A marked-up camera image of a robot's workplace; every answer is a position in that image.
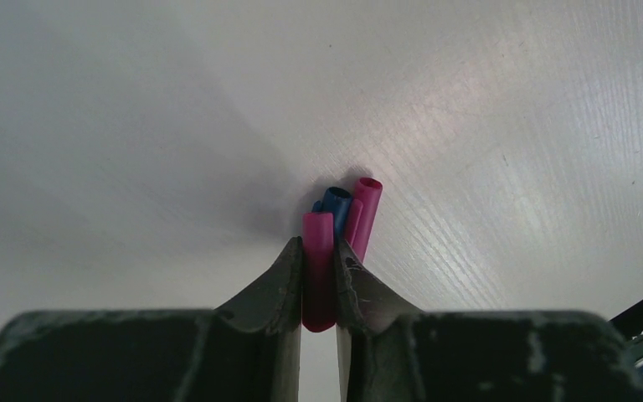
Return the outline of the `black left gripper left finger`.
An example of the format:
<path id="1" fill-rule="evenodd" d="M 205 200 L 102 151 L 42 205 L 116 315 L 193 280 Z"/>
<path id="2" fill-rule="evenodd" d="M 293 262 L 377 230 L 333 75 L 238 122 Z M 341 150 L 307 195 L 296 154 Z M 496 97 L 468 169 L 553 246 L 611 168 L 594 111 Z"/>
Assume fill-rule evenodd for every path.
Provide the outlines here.
<path id="1" fill-rule="evenodd" d="M 0 401 L 295 401 L 301 239 L 214 309 L 24 312 L 0 330 Z"/>

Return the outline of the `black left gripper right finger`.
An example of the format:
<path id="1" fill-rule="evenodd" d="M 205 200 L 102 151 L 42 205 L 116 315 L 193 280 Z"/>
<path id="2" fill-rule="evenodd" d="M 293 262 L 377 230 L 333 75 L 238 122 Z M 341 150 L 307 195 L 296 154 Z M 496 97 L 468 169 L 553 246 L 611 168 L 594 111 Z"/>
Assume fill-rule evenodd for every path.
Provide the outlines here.
<path id="1" fill-rule="evenodd" d="M 621 334 L 593 313 L 425 311 L 334 255 L 345 401 L 643 401 Z"/>

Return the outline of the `magenta pen cap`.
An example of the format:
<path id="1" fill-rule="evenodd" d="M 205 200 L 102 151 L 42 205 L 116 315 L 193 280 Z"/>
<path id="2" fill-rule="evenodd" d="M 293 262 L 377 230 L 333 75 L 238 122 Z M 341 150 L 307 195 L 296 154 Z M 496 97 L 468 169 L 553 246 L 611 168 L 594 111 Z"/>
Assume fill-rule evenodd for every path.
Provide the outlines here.
<path id="1" fill-rule="evenodd" d="M 375 178 L 359 178 L 352 191 L 344 239 L 359 260 L 364 260 L 378 211 L 383 185 Z"/>
<path id="2" fill-rule="evenodd" d="M 335 239 L 332 213 L 302 217 L 302 323 L 310 332 L 324 332 L 336 324 Z"/>

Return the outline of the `blue pen cap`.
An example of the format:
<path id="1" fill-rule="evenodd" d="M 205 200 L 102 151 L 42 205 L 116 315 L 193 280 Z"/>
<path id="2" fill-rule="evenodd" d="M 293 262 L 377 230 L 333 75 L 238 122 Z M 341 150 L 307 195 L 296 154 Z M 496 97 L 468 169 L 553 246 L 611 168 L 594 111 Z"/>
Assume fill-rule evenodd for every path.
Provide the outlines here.
<path id="1" fill-rule="evenodd" d="M 330 213 L 333 219 L 333 229 L 336 237 L 343 235 L 352 195 L 344 188 L 328 188 L 321 200 L 317 200 L 311 208 L 312 213 Z"/>

